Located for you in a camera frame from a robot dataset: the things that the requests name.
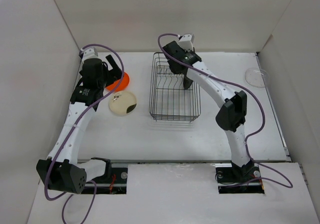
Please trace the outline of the orange plate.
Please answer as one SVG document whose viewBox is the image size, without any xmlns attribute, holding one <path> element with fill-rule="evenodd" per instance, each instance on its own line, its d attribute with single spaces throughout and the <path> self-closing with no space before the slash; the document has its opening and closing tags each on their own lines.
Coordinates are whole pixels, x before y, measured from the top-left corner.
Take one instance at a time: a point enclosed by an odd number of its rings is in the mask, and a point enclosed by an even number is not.
<svg viewBox="0 0 320 224">
<path fill-rule="evenodd" d="M 130 77 L 125 72 L 122 80 L 117 80 L 115 83 L 107 86 L 106 90 L 111 91 L 119 84 L 118 87 L 114 90 L 114 92 L 119 92 L 119 91 L 125 90 L 128 87 L 129 83 L 130 83 Z"/>
</svg>

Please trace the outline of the cream plate with black spot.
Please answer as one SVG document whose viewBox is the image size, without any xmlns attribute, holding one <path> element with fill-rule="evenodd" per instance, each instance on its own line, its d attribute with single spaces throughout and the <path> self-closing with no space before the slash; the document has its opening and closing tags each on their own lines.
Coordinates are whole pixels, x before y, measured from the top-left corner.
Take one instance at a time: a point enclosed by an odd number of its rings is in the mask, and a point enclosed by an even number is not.
<svg viewBox="0 0 320 224">
<path fill-rule="evenodd" d="M 111 112 L 119 116 L 131 113 L 137 106 L 137 98 L 130 91 L 119 91 L 113 94 L 109 100 Z"/>
</svg>

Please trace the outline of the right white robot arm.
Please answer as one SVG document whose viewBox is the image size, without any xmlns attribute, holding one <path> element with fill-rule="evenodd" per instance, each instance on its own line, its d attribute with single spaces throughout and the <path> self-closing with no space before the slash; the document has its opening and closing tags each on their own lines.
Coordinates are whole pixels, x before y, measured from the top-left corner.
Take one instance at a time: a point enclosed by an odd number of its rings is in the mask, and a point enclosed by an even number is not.
<svg viewBox="0 0 320 224">
<path fill-rule="evenodd" d="M 221 81 L 211 79 L 213 73 L 194 51 L 185 51 L 176 41 L 163 47 L 165 56 L 174 74 L 183 74 L 190 82 L 196 82 L 217 104 L 219 112 L 215 120 L 225 131 L 231 151 L 231 175 L 237 181 L 249 176 L 253 162 L 246 151 L 245 116 L 247 114 L 247 94 L 236 92 Z"/>
</svg>

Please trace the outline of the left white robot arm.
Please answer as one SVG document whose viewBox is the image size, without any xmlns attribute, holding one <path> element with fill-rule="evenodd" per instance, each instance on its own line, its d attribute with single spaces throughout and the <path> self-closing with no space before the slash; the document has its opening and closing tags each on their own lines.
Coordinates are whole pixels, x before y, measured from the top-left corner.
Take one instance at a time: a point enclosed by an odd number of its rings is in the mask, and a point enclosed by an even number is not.
<svg viewBox="0 0 320 224">
<path fill-rule="evenodd" d="M 78 153 L 87 126 L 97 112 L 107 86 L 123 78 L 111 55 L 83 58 L 80 80 L 70 98 L 68 115 L 59 138 L 45 160 L 38 160 L 36 170 L 46 190 L 80 194 L 87 182 L 97 178 L 105 183 L 111 179 L 109 159 L 93 157 L 78 163 Z"/>
</svg>

